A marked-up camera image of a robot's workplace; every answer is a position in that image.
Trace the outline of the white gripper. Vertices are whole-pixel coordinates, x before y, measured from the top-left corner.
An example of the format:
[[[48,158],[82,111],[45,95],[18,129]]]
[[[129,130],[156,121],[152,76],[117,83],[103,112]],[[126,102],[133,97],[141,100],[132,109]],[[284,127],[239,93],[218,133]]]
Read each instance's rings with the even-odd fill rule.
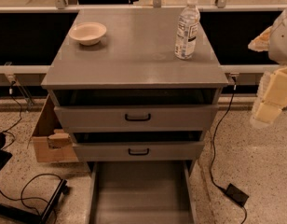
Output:
[[[271,26],[253,39],[248,49],[268,51]],[[253,103],[250,123],[256,129],[272,124],[287,106],[287,66],[281,66],[274,72],[265,72],[260,79],[256,98]]]

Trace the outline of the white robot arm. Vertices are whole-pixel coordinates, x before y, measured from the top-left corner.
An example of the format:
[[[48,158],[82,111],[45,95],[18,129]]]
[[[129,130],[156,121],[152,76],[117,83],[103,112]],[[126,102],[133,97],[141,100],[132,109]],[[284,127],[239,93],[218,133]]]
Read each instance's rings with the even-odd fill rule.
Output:
[[[271,125],[287,106],[287,8],[249,43],[248,49],[267,51],[268,58],[280,65],[273,72],[265,71],[260,79],[250,118],[252,126],[260,129]]]

